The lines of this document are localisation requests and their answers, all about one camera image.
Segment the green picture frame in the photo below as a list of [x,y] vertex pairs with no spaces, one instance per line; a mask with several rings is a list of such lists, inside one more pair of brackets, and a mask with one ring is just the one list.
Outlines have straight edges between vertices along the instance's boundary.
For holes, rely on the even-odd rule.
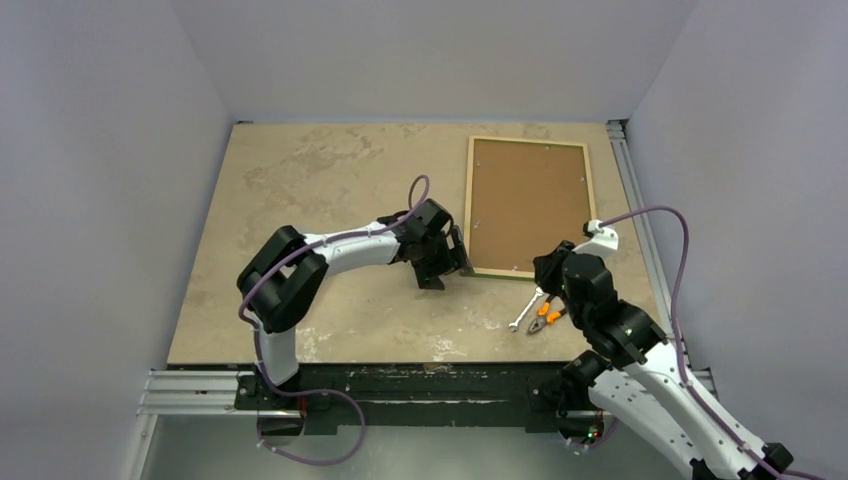
[[463,235],[473,275],[532,279],[535,257],[581,242],[596,216],[587,144],[469,138]]

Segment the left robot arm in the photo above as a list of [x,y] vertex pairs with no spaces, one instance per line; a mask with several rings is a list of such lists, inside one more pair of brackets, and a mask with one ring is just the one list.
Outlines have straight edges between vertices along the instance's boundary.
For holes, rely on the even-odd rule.
[[368,266],[409,264],[422,290],[442,290],[443,278],[473,268],[453,216],[426,199],[409,210],[356,229],[305,234],[275,231],[239,274],[239,318],[253,331],[259,395],[272,408],[297,399],[296,327],[328,278]]

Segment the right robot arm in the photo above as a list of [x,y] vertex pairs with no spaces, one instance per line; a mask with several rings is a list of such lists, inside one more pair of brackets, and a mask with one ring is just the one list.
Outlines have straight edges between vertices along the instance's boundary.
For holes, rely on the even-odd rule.
[[777,479],[793,455],[736,420],[679,359],[678,347],[640,307],[620,299],[604,260],[564,241],[533,260],[534,281],[564,301],[589,350],[562,371],[576,407],[610,413],[687,479]]

